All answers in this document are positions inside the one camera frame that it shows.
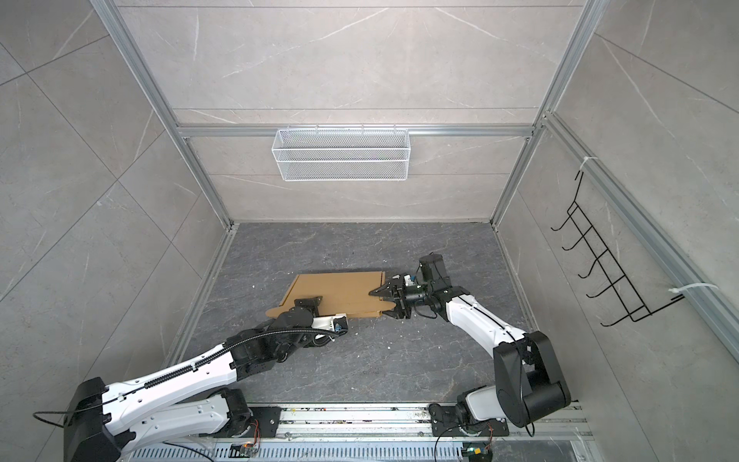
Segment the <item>brown cardboard box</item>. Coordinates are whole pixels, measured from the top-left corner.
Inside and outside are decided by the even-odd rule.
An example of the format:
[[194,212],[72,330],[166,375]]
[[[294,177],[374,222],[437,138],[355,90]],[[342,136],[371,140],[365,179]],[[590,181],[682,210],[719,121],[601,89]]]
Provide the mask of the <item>brown cardboard box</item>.
[[370,295],[384,283],[383,271],[304,273],[296,277],[280,304],[269,309],[266,316],[276,318],[293,308],[297,300],[320,296],[321,316],[346,314],[348,319],[379,318],[383,311],[395,308],[394,302]]

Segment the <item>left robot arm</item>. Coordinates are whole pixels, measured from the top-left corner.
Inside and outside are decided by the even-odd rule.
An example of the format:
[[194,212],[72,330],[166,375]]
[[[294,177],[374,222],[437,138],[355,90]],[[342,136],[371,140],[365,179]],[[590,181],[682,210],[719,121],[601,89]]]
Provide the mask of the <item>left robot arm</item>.
[[321,317],[319,298],[227,338],[190,360],[145,377],[81,383],[64,413],[67,461],[117,461],[152,444],[190,435],[257,435],[258,421],[231,384],[269,371],[301,348],[346,334],[345,315]]

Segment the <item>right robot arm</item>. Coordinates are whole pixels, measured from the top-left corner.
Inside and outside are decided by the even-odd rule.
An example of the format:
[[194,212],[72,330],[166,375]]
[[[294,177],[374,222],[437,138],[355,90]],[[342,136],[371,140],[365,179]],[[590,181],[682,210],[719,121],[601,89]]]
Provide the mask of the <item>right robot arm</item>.
[[384,314],[409,319],[427,307],[467,333],[494,362],[492,386],[460,395],[455,419],[462,431],[488,421],[507,423],[535,435],[535,423],[569,406],[572,396],[552,341],[541,331],[526,332],[493,314],[465,288],[454,285],[443,256],[423,256],[415,275],[394,275],[370,296],[395,306]]

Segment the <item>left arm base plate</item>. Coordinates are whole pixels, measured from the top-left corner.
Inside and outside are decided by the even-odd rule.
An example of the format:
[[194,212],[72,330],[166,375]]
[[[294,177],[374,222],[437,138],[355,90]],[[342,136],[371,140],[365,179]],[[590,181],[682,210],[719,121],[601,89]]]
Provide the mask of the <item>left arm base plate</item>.
[[230,411],[221,433],[225,437],[274,438],[279,428],[282,408],[278,406],[257,406]]

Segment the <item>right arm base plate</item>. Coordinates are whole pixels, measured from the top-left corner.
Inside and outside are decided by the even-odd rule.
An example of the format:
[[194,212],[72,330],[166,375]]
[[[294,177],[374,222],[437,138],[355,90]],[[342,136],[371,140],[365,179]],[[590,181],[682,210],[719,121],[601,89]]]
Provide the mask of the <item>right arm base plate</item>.
[[479,421],[463,410],[460,404],[427,406],[432,434],[435,437],[506,437],[510,434],[505,418]]

